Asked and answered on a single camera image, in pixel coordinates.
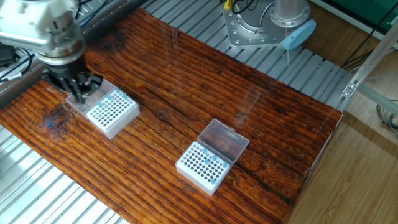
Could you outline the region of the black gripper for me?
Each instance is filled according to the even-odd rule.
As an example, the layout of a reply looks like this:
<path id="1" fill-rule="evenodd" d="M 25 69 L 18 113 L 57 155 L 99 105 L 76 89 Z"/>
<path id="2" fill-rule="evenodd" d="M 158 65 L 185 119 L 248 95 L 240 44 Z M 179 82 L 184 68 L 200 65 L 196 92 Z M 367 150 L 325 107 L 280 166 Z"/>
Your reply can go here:
<path id="1" fill-rule="evenodd" d="M 85 103 L 103 82 L 101 75 L 90 74 L 84 57 L 65 65 L 47 65 L 47 69 L 49 74 L 42 74 L 42 79 L 60 92 L 66 91 L 76 103 Z M 75 80 L 83 83 L 81 91 Z"/>

